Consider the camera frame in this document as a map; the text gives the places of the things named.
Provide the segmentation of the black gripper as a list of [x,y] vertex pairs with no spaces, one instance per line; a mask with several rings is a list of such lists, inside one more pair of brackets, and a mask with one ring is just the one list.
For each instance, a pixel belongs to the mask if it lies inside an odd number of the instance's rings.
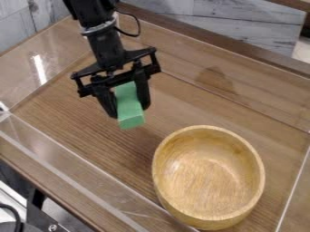
[[[88,39],[96,62],[71,75],[79,95],[86,97],[95,94],[106,113],[116,119],[116,97],[110,88],[135,81],[136,97],[146,110],[151,104],[148,79],[152,74],[162,71],[155,55],[156,48],[127,51],[115,27],[87,28],[83,29],[82,35]],[[100,77],[94,83],[83,84],[82,79],[86,76],[96,76],[102,72],[107,73],[106,77]]]

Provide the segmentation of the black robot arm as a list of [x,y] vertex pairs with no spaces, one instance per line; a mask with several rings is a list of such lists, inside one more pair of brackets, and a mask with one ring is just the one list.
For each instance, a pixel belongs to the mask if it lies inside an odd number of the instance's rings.
[[130,82],[135,84],[135,95],[142,109],[151,104],[148,80],[162,71],[156,58],[156,48],[150,46],[139,50],[126,50],[120,34],[138,37],[116,25],[115,13],[132,16],[136,27],[140,22],[134,14],[118,9],[119,0],[63,0],[72,19],[82,26],[96,61],[71,75],[80,97],[94,96],[111,118],[119,116],[116,94],[112,88]]

